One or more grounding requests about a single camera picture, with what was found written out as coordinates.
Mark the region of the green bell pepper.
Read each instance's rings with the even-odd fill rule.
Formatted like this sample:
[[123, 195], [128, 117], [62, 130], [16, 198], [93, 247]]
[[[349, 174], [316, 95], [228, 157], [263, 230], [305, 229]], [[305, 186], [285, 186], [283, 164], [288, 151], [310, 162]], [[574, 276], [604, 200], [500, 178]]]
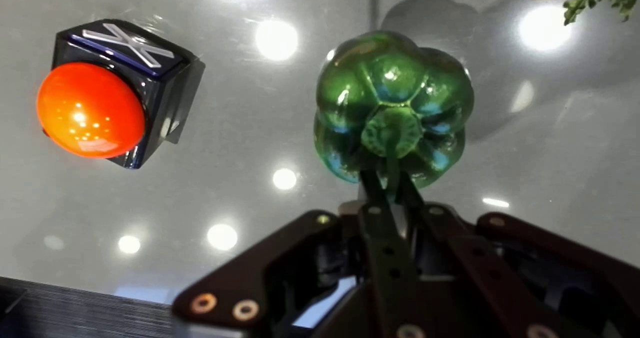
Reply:
[[318, 75], [313, 141], [334, 176], [382, 183], [405, 172], [424, 188], [461, 158], [474, 90], [455, 57], [403, 34], [373, 31], [329, 55]]

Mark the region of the black box with orange dome button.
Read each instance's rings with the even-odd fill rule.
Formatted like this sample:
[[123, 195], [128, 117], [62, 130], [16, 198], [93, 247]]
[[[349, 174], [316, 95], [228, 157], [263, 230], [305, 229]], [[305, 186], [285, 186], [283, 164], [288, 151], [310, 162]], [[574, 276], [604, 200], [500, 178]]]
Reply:
[[121, 19], [55, 36], [36, 98], [50, 140], [126, 169], [141, 168], [162, 143], [179, 142], [206, 67], [196, 54]]

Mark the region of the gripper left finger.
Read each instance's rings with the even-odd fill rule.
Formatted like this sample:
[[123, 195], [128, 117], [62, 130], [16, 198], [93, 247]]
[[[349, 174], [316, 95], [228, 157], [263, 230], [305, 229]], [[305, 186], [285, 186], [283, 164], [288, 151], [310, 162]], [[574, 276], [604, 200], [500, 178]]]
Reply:
[[187, 287], [174, 338], [426, 338], [419, 278], [377, 173], [354, 213], [311, 210]]

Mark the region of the black ribbed panel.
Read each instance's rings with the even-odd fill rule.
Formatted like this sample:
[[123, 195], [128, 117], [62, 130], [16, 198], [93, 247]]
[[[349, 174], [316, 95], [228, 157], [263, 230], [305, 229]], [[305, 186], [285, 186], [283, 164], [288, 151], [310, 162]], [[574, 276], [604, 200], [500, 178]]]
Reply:
[[174, 338], [170, 307], [0, 277], [0, 338]]

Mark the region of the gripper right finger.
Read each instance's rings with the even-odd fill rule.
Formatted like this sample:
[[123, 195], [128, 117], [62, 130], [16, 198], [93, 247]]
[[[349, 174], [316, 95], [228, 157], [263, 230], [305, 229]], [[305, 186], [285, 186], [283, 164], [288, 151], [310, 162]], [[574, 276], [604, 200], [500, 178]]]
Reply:
[[419, 273], [461, 281], [504, 338], [640, 338], [640, 268], [505, 213], [469, 224], [405, 172], [398, 203]]

